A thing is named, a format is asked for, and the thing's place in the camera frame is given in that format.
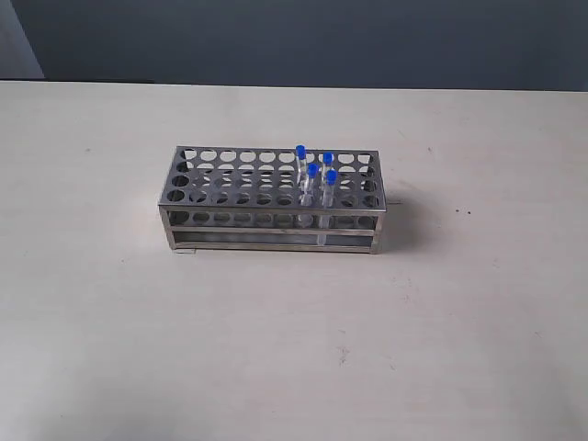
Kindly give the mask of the blue-capped tube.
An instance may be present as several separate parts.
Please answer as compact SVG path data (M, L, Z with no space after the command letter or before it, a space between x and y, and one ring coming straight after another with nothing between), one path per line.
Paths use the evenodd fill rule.
M331 152L325 152L322 155L322 185L326 183L327 174L333 168L333 154Z
M300 205L302 207L309 207L314 200L314 184L315 178L318 174L319 168L317 164L309 164L306 177L302 182L302 191L300 195ZM300 214L298 216L299 226L308 228L313 222L313 217L310 214Z
M330 209L334 203L334 189L337 180L337 172L330 169L326 172L324 183L322 187L322 208ZM319 218L319 228L327 230L330 226L331 215L323 214Z
M297 162L297 182L300 191L303 191L305 188L305 184L308 178L308 163L307 163L307 155L306 155L306 148L304 145L299 144L296 146L295 150L296 162Z

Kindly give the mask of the stainless steel test tube rack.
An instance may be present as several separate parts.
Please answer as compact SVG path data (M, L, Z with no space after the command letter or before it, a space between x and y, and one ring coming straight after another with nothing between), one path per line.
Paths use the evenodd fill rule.
M295 150L177 147L158 201L170 248L376 253L387 213L378 152L306 149L319 171L313 203L302 207ZM322 208L325 152L337 172L330 209ZM300 214L312 215L310 227L299 226Z

